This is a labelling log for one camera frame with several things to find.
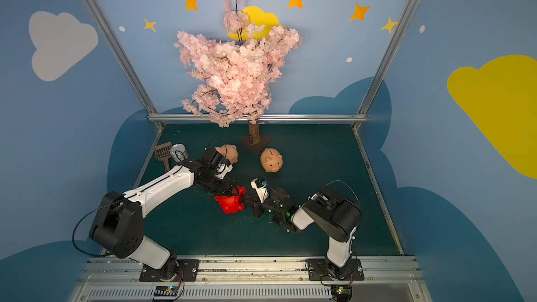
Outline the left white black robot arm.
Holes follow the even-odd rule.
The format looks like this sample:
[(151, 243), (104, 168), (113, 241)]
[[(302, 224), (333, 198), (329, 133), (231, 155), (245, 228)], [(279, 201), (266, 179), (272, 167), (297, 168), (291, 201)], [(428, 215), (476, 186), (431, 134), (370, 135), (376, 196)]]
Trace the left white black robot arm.
[(143, 265), (140, 281), (178, 282), (184, 279), (177, 256), (147, 237), (143, 220), (156, 207), (193, 185), (212, 195), (230, 195), (234, 183), (227, 178), (233, 169), (225, 158), (219, 162), (185, 160), (162, 176), (133, 190), (109, 192), (89, 229), (89, 238), (120, 259)]

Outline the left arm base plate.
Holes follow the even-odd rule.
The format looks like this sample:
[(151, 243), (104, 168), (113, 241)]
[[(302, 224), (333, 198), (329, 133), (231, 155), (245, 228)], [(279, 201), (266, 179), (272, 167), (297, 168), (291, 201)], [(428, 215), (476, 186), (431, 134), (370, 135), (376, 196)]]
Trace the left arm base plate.
[(156, 269), (144, 264), (140, 282), (194, 282), (197, 279), (199, 260), (169, 259), (162, 268)]

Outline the red piggy bank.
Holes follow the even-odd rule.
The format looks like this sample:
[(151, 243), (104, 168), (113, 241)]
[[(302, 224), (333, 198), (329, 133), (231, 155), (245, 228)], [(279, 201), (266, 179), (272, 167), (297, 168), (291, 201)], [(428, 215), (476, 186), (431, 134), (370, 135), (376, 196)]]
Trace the red piggy bank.
[(219, 203), (222, 211), (226, 214), (237, 213), (245, 209), (243, 197), (246, 194), (244, 187), (236, 187), (229, 196), (216, 196), (214, 199)]

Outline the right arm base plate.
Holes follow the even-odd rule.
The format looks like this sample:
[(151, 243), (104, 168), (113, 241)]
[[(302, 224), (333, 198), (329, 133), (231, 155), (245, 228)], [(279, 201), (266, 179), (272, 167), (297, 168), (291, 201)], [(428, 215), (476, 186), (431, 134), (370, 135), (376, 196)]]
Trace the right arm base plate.
[(364, 270), (361, 261), (352, 257), (342, 267), (335, 265), (327, 258), (308, 259), (306, 261), (306, 271), (310, 281), (364, 280)]

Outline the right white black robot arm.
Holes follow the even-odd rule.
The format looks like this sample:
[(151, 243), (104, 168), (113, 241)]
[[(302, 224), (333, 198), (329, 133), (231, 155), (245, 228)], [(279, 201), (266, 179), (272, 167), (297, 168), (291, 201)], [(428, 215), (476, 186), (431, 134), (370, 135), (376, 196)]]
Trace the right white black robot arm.
[(329, 237), (326, 257), (306, 260), (309, 280), (350, 282), (364, 279), (361, 261), (352, 256), (355, 232), (362, 223), (359, 204), (324, 186), (298, 206), (284, 189), (272, 188), (265, 178), (256, 178), (250, 185), (256, 194), (246, 197), (245, 202), (256, 218), (270, 213), (272, 220), (289, 233), (300, 233), (316, 224)]

